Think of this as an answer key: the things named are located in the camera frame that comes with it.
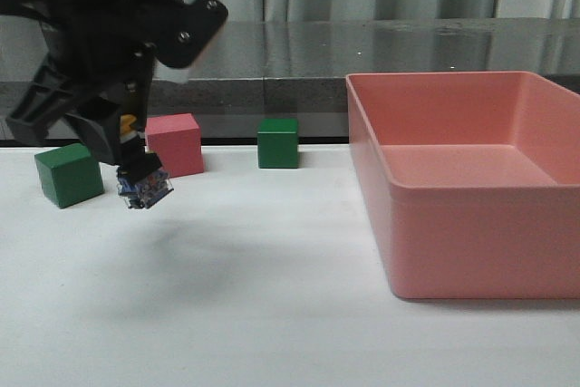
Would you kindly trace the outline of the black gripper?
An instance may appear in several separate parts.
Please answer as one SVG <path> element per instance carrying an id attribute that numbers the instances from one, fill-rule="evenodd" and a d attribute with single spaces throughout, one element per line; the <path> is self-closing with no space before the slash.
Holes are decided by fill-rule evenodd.
<path id="1" fill-rule="evenodd" d="M 46 33 L 49 54 L 7 116 L 7 126 L 15 140 L 42 146 L 65 116 L 93 157 L 109 165 L 121 163 L 121 106 L 113 102 L 125 101 L 129 92 L 143 99 L 155 62 L 190 66 L 228 16 L 218 0 L 41 3 L 52 27 Z"/>

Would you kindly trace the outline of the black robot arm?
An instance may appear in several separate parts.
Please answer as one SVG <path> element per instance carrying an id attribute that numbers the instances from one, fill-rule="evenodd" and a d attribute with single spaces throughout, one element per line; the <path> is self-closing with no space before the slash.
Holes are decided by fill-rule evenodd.
<path id="1" fill-rule="evenodd" d="M 7 124 L 40 146 L 66 121 L 100 162 L 128 166 L 143 156 L 121 119 L 143 132 L 155 63 L 190 66 L 227 20 L 218 0 L 1 0 L 3 15 L 37 21 L 48 48 Z"/>

